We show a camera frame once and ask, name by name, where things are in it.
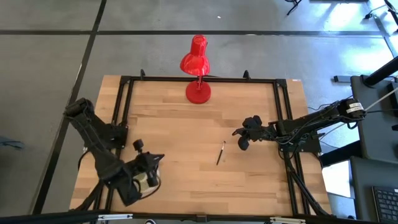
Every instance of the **wooden table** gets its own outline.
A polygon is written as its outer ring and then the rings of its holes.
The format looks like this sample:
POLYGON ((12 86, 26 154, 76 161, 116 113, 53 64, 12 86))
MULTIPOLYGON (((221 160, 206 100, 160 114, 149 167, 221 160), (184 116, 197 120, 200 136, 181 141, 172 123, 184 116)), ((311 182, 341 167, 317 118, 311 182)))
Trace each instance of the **wooden table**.
MULTIPOLYGON (((120 76, 105 76, 99 91, 95 113, 106 123, 111 121, 119 80, 120 76)), ((307 114, 302 83, 287 80, 287 84, 294 118, 307 114)), ((277 120, 272 85, 210 83, 211 98, 202 105, 194 105, 186 99, 186 86, 186 82, 134 82, 129 136, 121 159, 135 158, 132 142, 141 138, 144 151, 165 154, 159 168, 162 186, 154 195, 128 207, 115 191, 111 210, 291 215, 285 165, 277 155, 277 144, 250 142, 249 149, 242 151, 237 144, 238 136, 231 135, 245 118, 255 114, 264 124, 277 120), (223 141, 226 141, 224 153, 216 166, 223 141)), ((306 186, 323 209, 331 212, 319 161, 311 153, 300 155, 306 186)), ((87 154, 81 162, 70 208, 79 206, 97 181, 93 157, 87 154)), ((104 208, 107 191, 106 188, 103 191, 101 208, 104 208)), ((295 192, 298 209, 302 212, 297 187, 295 192)))

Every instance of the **black metal frame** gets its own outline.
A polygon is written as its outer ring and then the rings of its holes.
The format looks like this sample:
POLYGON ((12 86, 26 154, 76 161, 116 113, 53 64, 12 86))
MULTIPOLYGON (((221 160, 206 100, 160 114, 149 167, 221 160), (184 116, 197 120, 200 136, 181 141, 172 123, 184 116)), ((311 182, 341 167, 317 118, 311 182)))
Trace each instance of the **black metal frame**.
MULTIPOLYGON (((123 88, 127 82, 129 82, 129 88, 127 91, 126 103, 124 106, 123 118, 122 118, 122 123, 125 122, 124 123, 125 125, 127 125, 127 114, 128 114, 128 108, 129 108, 128 106, 131 103, 132 88, 134 86, 135 81, 192 82, 196 79, 197 78, 195 78, 195 77, 147 77, 143 70, 141 70, 141 75, 139 77, 122 76, 120 79, 120 83, 119 83, 118 95, 116 97, 112 123, 116 124, 116 122, 117 122, 123 88)), ((279 89, 281 88, 282 92, 283 92, 287 118, 288 119, 293 118, 292 110, 290 107, 289 94, 287 91, 287 83, 286 83, 285 79, 262 79, 262 78, 252 79, 249 75, 249 72, 245 71, 243 78, 204 77, 203 80, 206 82, 221 82, 221 83, 268 83, 268 84, 271 84, 274 89, 275 105, 276 105, 278 119, 283 119, 282 107, 281 107, 280 96, 279 96, 279 89)), ((116 150, 116 156, 120 157, 120 152, 121 152, 120 150, 116 150)), ((289 158, 289 153, 285 152, 284 156, 285 156, 285 158, 289 158)), ((297 175, 304 182, 300 154, 298 152, 295 153, 294 159, 295 159, 295 164, 296 164, 297 175)), ((287 172, 287 161, 286 160, 285 160, 285 168, 286 168, 287 180, 288 180, 288 186, 289 186, 289 195, 290 195, 290 201, 291 201, 291 206, 292 206, 292 214, 294 216, 294 215, 299 214, 299 211, 297 208, 297 199, 295 196, 294 180, 293 180, 292 176, 289 175, 287 172)), ((98 205, 100 204, 100 197, 101 197, 101 195, 99 196, 99 198, 97 198, 94 209, 99 209, 98 205)), ((108 195, 106 197, 105 210, 111 209, 112 198, 113 198, 113 189, 110 189, 108 191, 108 195)), ((304 214, 309 215, 310 214, 309 205, 308 205, 307 200, 303 196, 303 193, 302 193, 302 202, 303 202, 304 214)), ((270 220, 270 218, 271 218, 271 216, 260 216, 260 215, 206 215, 206 214, 167 214, 167 213, 133 213, 133 216, 134 216, 134 218, 159 218, 159 219, 168 219, 168 220, 191 220, 191 221, 195 221, 195 222, 208 222, 208 221, 264 222, 264 221, 270 220)))

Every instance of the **metal rod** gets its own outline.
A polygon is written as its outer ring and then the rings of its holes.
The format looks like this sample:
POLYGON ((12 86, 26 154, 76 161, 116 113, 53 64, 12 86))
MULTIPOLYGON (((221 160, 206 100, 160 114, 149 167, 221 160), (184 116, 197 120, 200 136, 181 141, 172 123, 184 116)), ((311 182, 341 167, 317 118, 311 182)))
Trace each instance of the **metal rod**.
MULTIPOLYGON (((181 221, 198 221, 200 214, 172 214, 172 213, 133 213, 133 218, 154 219, 154 220, 181 220, 181 221)), ((232 221, 232 222, 268 222, 272 217, 263 215, 206 215, 208 222, 210 221, 232 221)))
POLYGON ((363 82, 365 85, 375 85, 396 71, 398 71, 398 57, 392 59, 377 71, 373 72, 372 75, 368 76, 363 82))
MULTIPOLYGON (((126 101, 124 103, 123 116, 122 116, 122 121, 120 123, 121 126, 126 126, 127 125, 127 117, 128 117, 128 114, 129 114, 129 108, 130 108, 130 104, 131 104, 132 88, 133 88, 133 85, 134 85, 134 79, 132 77, 128 77, 128 79, 129 79, 129 88, 127 89, 126 101)), ((123 85, 119 86, 118 92, 119 92, 120 89, 122 89, 121 92, 123 93, 124 85, 127 82, 123 82, 123 83, 124 83, 123 85)), ((120 158, 121 150, 122 149, 120 149, 120 148, 116 149, 115 155, 116 155, 116 158, 118 158, 118 159, 120 158)), ((105 209, 107 209, 107 210, 111 209, 114 190, 115 189, 112 188, 112 187, 108 189, 108 194, 107 194, 106 200, 105 200, 105 209)))
POLYGON ((122 101, 122 96, 123 96, 123 87, 124 87, 124 84, 126 84, 126 82, 127 82, 126 79, 129 79, 129 77, 121 77, 120 78, 118 95, 116 95, 116 102, 114 105, 113 115, 112 115, 112 124, 113 125, 116 125, 116 123, 118 122, 120 103, 122 101))
MULTIPOLYGON (((290 106, 289 92, 287 91, 287 86, 282 86, 282 90, 284 93, 284 101, 285 101, 287 118, 293 119, 292 107, 290 106)), ((299 152, 295 153, 294 162, 296 164, 297 175, 301 179, 301 181, 305 184, 304 172, 303 172, 303 167, 301 165, 301 158, 300 158, 299 152)), ((310 206, 309 206, 308 200, 305 198, 303 192, 301 192, 301 199, 302 199, 302 203, 303 203, 304 214, 309 215, 310 214, 310 206)))
MULTIPOLYGON (((140 80, 141 77, 131 77, 133 80, 140 80)), ((145 77, 145 81, 169 81, 169 82, 192 82, 198 80, 195 77, 145 77)), ((221 83, 269 83, 273 84, 274 79, 269 78, 213 78, 203 77, 204 82, 221 82, 221 83)))
MULTIPOLYGON (((274 87, 276 112, 277 112, 277 115, 278 115, 278 120, 281 120, 281 119, 283 119, 282 107, 280 105, 278 85, 277 85, 276 81, 273 83, 273 87, 274 87)), ((295 196, 293 180, 292 180, 292 177, 289 175, 288 163, 286 161, 287 159, 289 159, 289 153, 288 152, 284 152, 283 155, 284 155, 284 158, 285 158, 284 161, 285 161, 285 168, 286 168, 287 185, 289 187, 290 203, 292 205, 292 213, 293 213, 293 215, 295 215, 295 214, 298 214, 297 201, 296 201, 296 196, 295 196)))

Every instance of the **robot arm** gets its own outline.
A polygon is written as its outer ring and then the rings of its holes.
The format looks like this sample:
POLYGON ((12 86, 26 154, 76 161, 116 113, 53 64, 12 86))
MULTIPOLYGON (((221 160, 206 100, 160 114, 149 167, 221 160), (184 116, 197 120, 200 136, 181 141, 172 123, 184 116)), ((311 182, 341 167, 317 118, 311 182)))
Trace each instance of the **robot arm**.
POLYGON ((249 140, 265 140, 275 141, 281 148, 292 152, 309 139, 322 136, 323 134, 317 134, 319 129, 339 122, 348 125, 357 123, 364 119, 365 115, 366 112, 358 100, 345 99, 301 118, 274 121, 268 123, 268 126, 261 126, 261 118, 255 115, 252 118, 246 118, 242 124, 243 128, 235 130, 232 135, 241 135, 238 144, 242 150, 249 147, 249 140))
POLYGON ((125 206, 142 198, 141 187, 134 184, 136 175, 145 173, 149 187, 160 184, 157 168, 164 154, 143 153, 144 144, 140 139, 133 143, 138 155, 132 161, 124 162, 111 153, 111 149, 124 147, 127 127, 105 124, 94 114, 93 104, 84 98, 68 106, 64 114, 92 153, 99 182, 117 189, 125 206))

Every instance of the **cable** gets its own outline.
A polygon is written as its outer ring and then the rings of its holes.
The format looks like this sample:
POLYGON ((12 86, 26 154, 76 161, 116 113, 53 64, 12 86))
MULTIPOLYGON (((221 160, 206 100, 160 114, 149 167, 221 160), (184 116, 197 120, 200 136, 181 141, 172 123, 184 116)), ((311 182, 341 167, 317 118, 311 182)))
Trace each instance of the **cable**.
POLYGON ((319 117, 321 117, 321 116, 323 116, 323 115, 329 113, 331 110, 335 109, 335 108, 337 107, 337 105, 338 105, 339 102, 340 102, 340 101, 336 101, 336 102, 332 103, 332 104, 335 104, 335 105, 332 106, 329 110, 327 110, 326 112, 324 112, 324 113, 322 113, 322 114, 320 114, 320 115, 318 115, 318 116, 312 118, 311 120, 309 120, 309 121, 307 121, 305 124, 303 124, 303 126, 301 126, 301 127, 296 131, 296 133, 295 133, 292 137, 290 137, 290 139, 287 140, 286 142, 279 142, 277 139, 275 139, 275 141, 276 141, 277 143, 279 143, 279 144, 288 144, 289 142, 291 142, 291 140, 293 140, 294 137, 296 137, 296 135, 298 135, 298 133, 299 133, 303 128, 305 128, 306 126, 308 126, 313 120, 318 119, 319 117))
POLYGON ((331 105, 332 103, 325 103, 325 104, 322 104, 322 105, 320 105, 320 106, 318 107, 318 109, 312 108, 311 106, 308 106, 307 108, 310 108, 310 109, 312 109, 312 110, 318 111, 318 110, 321 108, 321 106, 331 105))
POLYGON ((324 141, 320 141, 320 142, 322 142, 323 144, 325 144, 325 145, 327 145, 327 146, 330 146, 330 147, 333 147, 333 148, 335 148, 335 149, 338 149, 338 147, 332 146, 331 144, 328 144, 328 143, 326 143, 326 142, 324 142, 324 141))
POLYGON ((348 129, 351 129, 351 130, 355 129, 357 126, 358 126, 358 122, 356 122, 356 123, 354 124, 354 126, 352 126, 352 127, 349 125, 349 123, 347 123, 347 128, 348 128, 348 129))
MULTIPOLYGON (((374 105, 376 105, 378 102, 384 100, 385 98, 387 98, 389 95, 393 94, 394 92, 396 92, 398 90, 398 88, 395 88, 394 90, 392 90, 391 92, 387 93, 386 95, 384 95, 382 98, 378 99, 376 102, 372 103, 370 106, 368 106, 365 111, 368 111, 370 108, 372 108, 374 105)), ((330 134, 332 131, 340 128, 341 126, 343 126, 343 124, 333 128, 332 130, 328 131, 326 134, 324 134, 319 140, 322 140, 325 136, 327 136, 328 134, 330 134)))
POLYGON ((313 109, 313 110, 315 110, 315 111, 318 111, 318 110, 321 108, 321 106, 331 105, 331 104, 332 104, 332 103, 325 103, 325 104, 322 104, 322 105, 320 105, 320 106, 318 107, 318 109, 312 108, 311 106, 308 106, 307 108, 310 108, 310 109, 313 109))
POLYGON ((7 143, 21 143, 21 144, 23 144, 21 141, 3 141, 3 142, 0 142, 0 144, 7 144, 7 143))
POLYGON ((87 152, 89 152, 88 149, 80 156, 79 161, 77 162, 77 170, 80 169, 81 160, 82 160, 83 157, 87 154, 87 152))
MULTIPOLYGON (((291 156, 289 156, 289 160, 291 160, 294 157, 294 154, 296 154, 297 150, 299 149, 299 145, 296 146, 296 148, 293 150, 293 153, 291 156)), ((278 156, 281 158, 283 161, 285 161, 285 156, 280 155, 280 151, 278 150, 278 156)))
POLYGON ((385 98, 387 98, 389 95, 395 93, 398 90, 398 87, 395 88, 394 90, 392 90, 391 92, 387 93, 386 95, 384 95, 382 98, 378 99, 376 102, 372 103, 370 106, 368 106, 365 111, 368 111, 370 108, 372 108, 374 105, 378 104, 380 101, 384 100, 385 98))
POLYGON ((398 83, 398 78, 397 77, 389 76, 389 77, 386 77, 386 78, 394 78, 394 82, 398 83))

